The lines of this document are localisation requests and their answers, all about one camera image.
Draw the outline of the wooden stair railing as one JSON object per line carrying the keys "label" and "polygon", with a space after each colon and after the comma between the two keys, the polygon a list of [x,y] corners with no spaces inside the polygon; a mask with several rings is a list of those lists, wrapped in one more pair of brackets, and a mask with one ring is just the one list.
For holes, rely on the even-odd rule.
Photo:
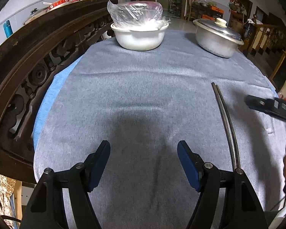
{"label": "wooden stair railing", "polygon": [[244,35],[244,45],[239,50],[247,56],[249,53],[270,54],[286,48],[286,27],[269,24],[249,24]]}

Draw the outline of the aluminium pot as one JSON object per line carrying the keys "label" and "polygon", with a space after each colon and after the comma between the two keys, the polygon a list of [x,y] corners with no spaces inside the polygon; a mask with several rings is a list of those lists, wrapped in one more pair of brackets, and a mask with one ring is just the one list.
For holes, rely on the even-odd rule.
{"label": "aluminium pot", "polygon": [[235,40],[225,35],[213,33],[200,26],[197,27],[196,41],[204,50],[222,58],[231,58],[237,47],[244,45],[242,39]]}

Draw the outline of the pot lid with knob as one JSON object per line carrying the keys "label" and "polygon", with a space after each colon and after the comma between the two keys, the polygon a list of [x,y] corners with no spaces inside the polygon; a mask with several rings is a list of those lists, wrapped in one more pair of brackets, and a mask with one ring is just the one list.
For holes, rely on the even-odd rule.
{"label": "pot lid with knob", "polygon": [[215,21],[208,19],[197,19],[194,20],[193,23],[196,26],[224,39],[230,40],[241,46],[244,45],[241,35],[236,31],[228,28],[226,25],[227,22],[221,18],[217,18]]}

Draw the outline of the orange boxes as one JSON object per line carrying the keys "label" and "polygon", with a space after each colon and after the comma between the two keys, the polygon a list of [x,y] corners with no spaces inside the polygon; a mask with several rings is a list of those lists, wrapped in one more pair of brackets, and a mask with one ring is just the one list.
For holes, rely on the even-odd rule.
{"label": "orange boxes", "polygon": [[223,15],[224,10],[213,5],[206,5],[203,7],[201,18],[215,21],[216,18],[223,19]]}

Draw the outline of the dark wooden side table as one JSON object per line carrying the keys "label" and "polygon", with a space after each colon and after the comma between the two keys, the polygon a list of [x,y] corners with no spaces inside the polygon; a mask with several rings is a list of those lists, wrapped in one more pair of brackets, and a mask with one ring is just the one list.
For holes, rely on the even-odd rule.
{"label": "dark wooden side table", "polygon": [[215,21],[217,18],[223,19],[223,16],[224,11],[216,6],[192,1],[187,7],[185,19],[186,21],[193,21],[196,19]]}

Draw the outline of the blue under cloth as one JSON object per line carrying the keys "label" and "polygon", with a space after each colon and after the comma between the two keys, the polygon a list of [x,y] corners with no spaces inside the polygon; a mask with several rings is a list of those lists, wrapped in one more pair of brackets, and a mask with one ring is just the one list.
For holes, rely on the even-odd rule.
{"label": "blue under cloth", "polygon": [[32,138],[33,138],[33,147],[34,150],[37,148],[37,144],[39,141],[40,133],[42,132],[43,126],[46,122],[47,116],[49,111],[54,104],[56,97],[58,96],[62,86],[64,85],[66,79],[68,78],[69,74],[72,70],[76,67],[76,65],[81,60],[82,56],[79,57],[77,60],[72,62],[68,67],[63,69],[61,72],[54,76],[54,79],[49,86],[48,90],[45,93],[45,96],[41,102],[40,108],[36,115],[35,123],[33,126]]}

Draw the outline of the grey table cloth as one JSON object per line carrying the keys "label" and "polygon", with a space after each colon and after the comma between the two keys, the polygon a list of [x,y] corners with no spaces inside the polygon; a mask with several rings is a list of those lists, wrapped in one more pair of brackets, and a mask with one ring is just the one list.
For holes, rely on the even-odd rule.
{"label": "grey table cloth", "polygon": [[198,200],[177,156],[184,140],[222,170],[230,152],[211,83],[219,86],[241,167],[265,210],[283,196],[286,125],[250,110],[244,97],[272,98],[268,79],[243,54],[217,57],[195,34],[166,32],[151,51],[115,39],[92,45],[69,74],[39,136],[34,172],[70,169],[101,141],[111,153],[90,200],[102,228],[185,228]]}

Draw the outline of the dark carved wooden sideboard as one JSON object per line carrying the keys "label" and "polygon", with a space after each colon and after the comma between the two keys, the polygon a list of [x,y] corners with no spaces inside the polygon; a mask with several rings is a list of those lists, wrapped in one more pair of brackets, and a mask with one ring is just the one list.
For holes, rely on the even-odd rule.
{"label": "dark carved wooden sideboard", "polygon": [[35,118],[54,76],[110,31],[107,3],[82,0],[48,12],[0,45],[0,174],[35,183]]}

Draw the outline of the clear plastic bag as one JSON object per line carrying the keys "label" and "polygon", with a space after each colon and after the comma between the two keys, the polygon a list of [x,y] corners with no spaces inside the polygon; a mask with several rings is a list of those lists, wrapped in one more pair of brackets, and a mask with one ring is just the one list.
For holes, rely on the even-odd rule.
{"label": "clear plastic bag", "polygon": [[107,3],[107,10],[115,27],[135,31],[157,31],[170,23],[163,16],[162,5],[158,2]]}

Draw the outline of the teal bottle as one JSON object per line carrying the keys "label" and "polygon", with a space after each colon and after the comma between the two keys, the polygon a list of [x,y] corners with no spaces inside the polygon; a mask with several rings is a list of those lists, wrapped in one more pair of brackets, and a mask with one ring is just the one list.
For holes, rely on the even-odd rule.
{"label": "teal bottle", "polygon": [[3,29],[4,29],[6,38],[9,38],[13,34],[13,30],[12,30],[11,23],[9,20],[4,22]]}

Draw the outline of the glass lidded bowl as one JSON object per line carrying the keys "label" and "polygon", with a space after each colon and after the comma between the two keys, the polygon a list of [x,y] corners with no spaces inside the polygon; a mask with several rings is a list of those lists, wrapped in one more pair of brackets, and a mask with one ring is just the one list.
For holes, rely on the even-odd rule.
{"label": "glass lidded bowl", "polygon": [[31,21],[35,20],[36,18],[44,15],[45,13],[47,13],[47,10],[47,7],[42,9],[34,8],[33,10],[31,10],[29,17],[23,22],[23,25],[26,25]]}

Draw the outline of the red white bowl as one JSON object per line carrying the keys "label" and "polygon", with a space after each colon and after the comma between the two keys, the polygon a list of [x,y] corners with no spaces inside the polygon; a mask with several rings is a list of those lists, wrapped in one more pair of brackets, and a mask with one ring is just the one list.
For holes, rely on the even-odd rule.
{"label": "red white bowl", "polygon": [[57,8],[60,8],[62,6],[68,5],[70,3],[69,0],[58,0],[56,2],[50,3],[50,2],[43,2],[44,5],[47,5],[48,10],[54,10]]}

